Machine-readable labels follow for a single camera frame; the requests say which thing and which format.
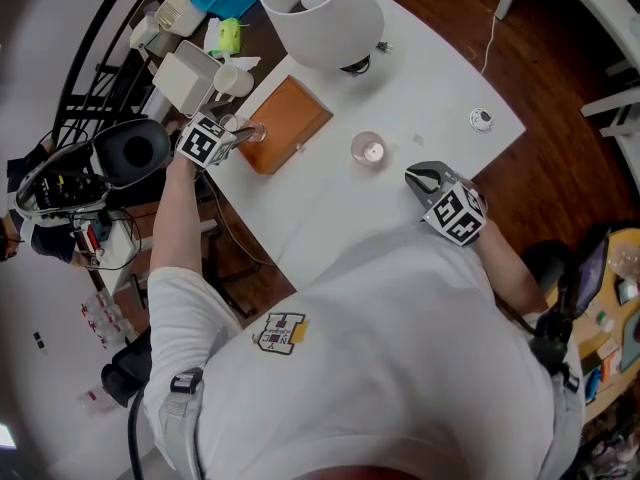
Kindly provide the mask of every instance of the shirt logo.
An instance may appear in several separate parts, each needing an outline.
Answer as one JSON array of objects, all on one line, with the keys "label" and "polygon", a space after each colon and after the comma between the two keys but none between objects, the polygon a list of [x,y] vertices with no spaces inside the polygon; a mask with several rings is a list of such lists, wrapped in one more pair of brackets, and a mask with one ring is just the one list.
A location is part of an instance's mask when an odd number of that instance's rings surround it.
[{"label": "shirt logo", "polygon": [[291,355],[297,343],[304,341],[308,321],[298,313],[270,313],[264,328],[254,342],[264,352]]}]

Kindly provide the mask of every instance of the white lampshade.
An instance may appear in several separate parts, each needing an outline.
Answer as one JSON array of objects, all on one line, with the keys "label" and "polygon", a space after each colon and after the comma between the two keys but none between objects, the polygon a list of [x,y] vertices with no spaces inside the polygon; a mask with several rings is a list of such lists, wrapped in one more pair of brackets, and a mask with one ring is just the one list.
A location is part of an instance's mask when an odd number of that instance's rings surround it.
[{"label": "white lampshade", "polygon": [[384,31],[375,0],[326,0],[291,13],[300,0],[261,0],[289,55],[305,66],[340,69],[367,57]]}]

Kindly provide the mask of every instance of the person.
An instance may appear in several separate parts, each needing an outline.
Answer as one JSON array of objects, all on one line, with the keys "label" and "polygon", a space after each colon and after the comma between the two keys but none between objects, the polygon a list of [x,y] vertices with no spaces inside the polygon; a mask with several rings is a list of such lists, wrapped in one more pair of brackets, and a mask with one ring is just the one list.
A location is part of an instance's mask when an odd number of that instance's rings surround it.
[{"label": "person", "polygon": [[[472,247],[425,223],[366,238],[243,330],[201,276],[194,172],[181,155],[168,168],[148,284],[144,404],[168,460],[160,409],[171,379],[206,363],[196,432],[204,478],[540,477],[555,377],[494,292],[530,321],[547,305],[495,223]],[[579,419],[583,408],[582,397]]]},{"label": "person", "polygon": [[[33,151],[20,160],[9,162],[7,170],[7,192],[16,192],[22,180],[54,152],[51,139],[45,139]],[[24,219],[15,209],[9,209],[0,220],[0,261],[6,261],[18,254],[20,244],[25,241],[21,237]],[[71,235],[70,225],[42,227],[35,225],[33,232],[25,233],[31,248],[42,256],[53,256],[59,260],[78,267],[86,267],[88,259],[75,250],[76,240]]]}]

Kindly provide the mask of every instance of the pack of water bottles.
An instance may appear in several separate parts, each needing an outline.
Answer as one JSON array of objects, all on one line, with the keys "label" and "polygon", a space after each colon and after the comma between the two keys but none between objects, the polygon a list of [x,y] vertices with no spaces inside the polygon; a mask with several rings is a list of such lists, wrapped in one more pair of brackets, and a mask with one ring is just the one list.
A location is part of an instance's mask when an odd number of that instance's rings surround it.
[{"label": "pack of water bottles", "polygon": [[104,348],[134,341],[138,335],[106,289],[100,290],[82,304],[82,315],[89,328],[100,338]]}]

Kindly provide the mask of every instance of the orange object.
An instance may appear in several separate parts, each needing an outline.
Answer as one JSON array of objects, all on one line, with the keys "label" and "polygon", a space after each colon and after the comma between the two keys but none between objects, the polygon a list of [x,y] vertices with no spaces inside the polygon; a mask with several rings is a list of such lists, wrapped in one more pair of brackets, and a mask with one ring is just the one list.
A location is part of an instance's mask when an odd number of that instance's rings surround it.
[{"label": "orange object", "polygon": [[273,174],[332,116],[288,76],[251,116],[252,121],[265,126],[266,138],[244,142],[238,149],[257,173]]}]

